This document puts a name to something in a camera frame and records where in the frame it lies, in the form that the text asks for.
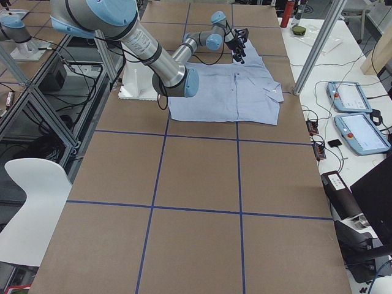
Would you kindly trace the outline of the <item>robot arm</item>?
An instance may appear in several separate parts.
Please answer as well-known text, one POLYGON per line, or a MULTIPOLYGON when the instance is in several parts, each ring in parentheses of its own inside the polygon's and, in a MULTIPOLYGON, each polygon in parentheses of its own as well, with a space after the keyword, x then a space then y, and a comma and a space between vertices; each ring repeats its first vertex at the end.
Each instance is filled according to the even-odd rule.
POLYGON ((153 87, 169 97, 193 97, 199 86, 196 70, 176 61, 140 23, 135 1, 51 1, 53 28, 92 39, 100 30, 105 40, 120 41, 153 72, 153 87))
POLYGON ((190 32, 184 35, 182 44, 172 54, 173 59, 185 64, 197 51, 198 47, 206 47, 216 51, 224 44, 232 52, 232 58, 236 62, 244 64, 246 57, 245 48, 249 37, 249 30, 234 29, 223 11, 217 11, 211 16, 212 28, 209 31, 190 32))

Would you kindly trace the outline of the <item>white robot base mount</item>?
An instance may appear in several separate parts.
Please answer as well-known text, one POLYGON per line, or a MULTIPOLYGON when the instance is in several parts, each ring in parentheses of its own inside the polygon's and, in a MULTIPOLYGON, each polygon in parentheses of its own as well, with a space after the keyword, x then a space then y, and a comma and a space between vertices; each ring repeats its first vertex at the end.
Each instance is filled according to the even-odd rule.
POLYGON ((157 92, 152 84, 153 73, 142 63, 126 62, 119 98, 156 101, 157 92))

